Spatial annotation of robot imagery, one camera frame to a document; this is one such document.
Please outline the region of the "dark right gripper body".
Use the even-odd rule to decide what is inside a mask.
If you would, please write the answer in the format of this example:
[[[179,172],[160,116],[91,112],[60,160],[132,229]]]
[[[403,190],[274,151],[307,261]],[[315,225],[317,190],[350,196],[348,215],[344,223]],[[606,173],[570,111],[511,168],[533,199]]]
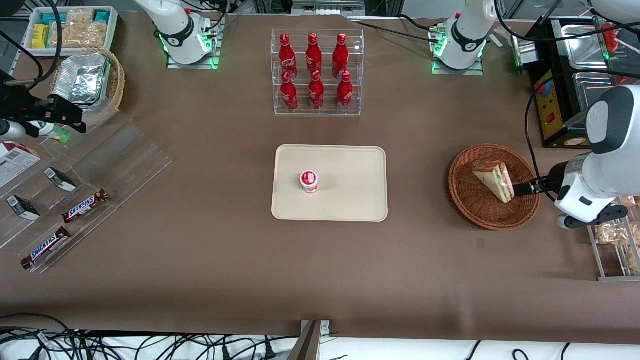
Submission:
[[[13,80],[6,71],[0,71],[0,118],[14,122],[38,121],[36,103],[39,99],[25,85],[6,85],[7,81]]]

